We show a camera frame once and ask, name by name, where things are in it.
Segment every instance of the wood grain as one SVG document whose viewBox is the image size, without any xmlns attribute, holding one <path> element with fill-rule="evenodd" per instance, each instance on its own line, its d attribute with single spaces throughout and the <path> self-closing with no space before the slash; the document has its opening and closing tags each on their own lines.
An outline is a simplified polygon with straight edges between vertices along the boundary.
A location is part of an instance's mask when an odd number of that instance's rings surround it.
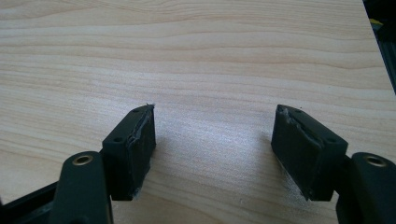
<svg viewBox="0 0 396 224">
<path fill-rule="evenodd" d="M 0 195 L 56 181 L 131 109 L 158 146 L 116 223 L 337 223 L 270 147 L 277 104 L 396 161 L 396 102 L 360 0 L 0 3 Z"/>
</svg>

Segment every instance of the light wood table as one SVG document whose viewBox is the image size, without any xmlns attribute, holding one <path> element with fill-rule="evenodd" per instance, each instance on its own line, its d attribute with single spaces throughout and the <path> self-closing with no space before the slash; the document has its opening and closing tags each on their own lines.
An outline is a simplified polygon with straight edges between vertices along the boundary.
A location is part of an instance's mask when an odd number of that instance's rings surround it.
<svg viewBox="0 0 396 224">
<path fill-rule="evenodd" d="M 396 101 L 361 0 L 0 2 L 0 195 L 59 178 L 131 109 L 157 147 L 116 223 L 337 223 L 270 142 L 277 104 L 396 161 Z"/>
</svg>

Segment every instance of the wooden surface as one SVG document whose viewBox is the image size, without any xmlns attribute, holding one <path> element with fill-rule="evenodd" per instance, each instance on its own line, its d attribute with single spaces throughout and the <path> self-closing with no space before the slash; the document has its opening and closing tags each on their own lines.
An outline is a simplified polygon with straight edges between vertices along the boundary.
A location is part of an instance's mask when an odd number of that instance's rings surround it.
<svg viewBox="0 0 396 224">
<path fill-rule="evenodd" d="M 56 181 L 131 109 L 158 146 L 116 223 L 337 223 L 270 147 L 277 104 L 396 161 L 396 101 L 361 0 L 0 2 L 0 195 Z"/>
</svg>

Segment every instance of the screw hole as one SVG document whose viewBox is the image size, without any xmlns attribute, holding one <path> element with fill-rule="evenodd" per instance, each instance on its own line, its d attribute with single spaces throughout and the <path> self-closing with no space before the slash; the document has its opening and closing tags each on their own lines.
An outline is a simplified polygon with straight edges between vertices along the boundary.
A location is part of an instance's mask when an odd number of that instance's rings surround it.
<svg viewBox="0 0 396 224">
<path fill-rule="evenodd" d="M 335 140 L 333 138 L 328 138 L 327 141 L 330 142 L 330 143 L 336 143 L 337 142 L 337 140 Z"/>
<path fill-rule="evenodd" d="M 93 160 L 93 157 L 90 155 L 83 155 L 80 157 L 77 157 L 73 160 L 74 165 L 85 165 L 87 163 L 90 163 Z"/>
<path fill-rule="evenodd" d="M 378 166 L 378 167 L 387 166 L 387 163 L 379 159 L 378 157 L 367 156 L 365 159 L 367 160 L 368 163 L 372 164 L 373 166 Z"/>
</svg>

